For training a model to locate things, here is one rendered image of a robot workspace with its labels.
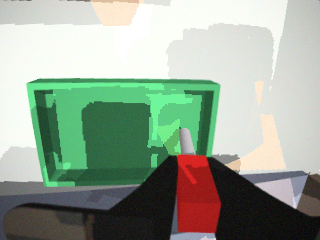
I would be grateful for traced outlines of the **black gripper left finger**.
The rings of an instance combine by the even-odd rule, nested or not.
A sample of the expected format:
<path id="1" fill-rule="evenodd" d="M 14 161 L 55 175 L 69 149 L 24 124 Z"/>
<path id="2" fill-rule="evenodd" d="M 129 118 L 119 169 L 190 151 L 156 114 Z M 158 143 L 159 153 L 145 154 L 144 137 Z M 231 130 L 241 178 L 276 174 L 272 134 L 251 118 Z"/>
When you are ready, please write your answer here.
<path id="1" fill-rule="evenodd" d="M 7 211 L 7 240 L 170 240 L 178 158 L 169 155 L 129 196 L 108 210 L 26 203 Z"/>

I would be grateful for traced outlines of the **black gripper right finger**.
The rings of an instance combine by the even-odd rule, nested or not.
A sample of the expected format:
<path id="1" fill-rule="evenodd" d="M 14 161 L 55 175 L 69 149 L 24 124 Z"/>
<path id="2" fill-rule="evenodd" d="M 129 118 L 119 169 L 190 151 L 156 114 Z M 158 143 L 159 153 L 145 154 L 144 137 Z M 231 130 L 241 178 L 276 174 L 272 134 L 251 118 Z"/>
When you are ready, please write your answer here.
<path id="1" fill-rule="evenodd" d="M 216 158 L 206 160 L 221 202 L 216 240 L 320 240 L 320 216 L 292 208 Z"/>

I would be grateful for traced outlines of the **green tray floor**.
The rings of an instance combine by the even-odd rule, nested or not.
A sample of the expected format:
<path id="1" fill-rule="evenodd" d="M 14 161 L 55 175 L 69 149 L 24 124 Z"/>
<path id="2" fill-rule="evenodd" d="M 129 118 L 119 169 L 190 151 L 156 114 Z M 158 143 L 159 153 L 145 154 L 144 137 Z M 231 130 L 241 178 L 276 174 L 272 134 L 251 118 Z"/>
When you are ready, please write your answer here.
<path id="1" fill-rule="evenodd" d="M 153 168 L 181 155 L 190 131 L 199 156 L 206 90 L 45 90 L 56 169 Z"/>

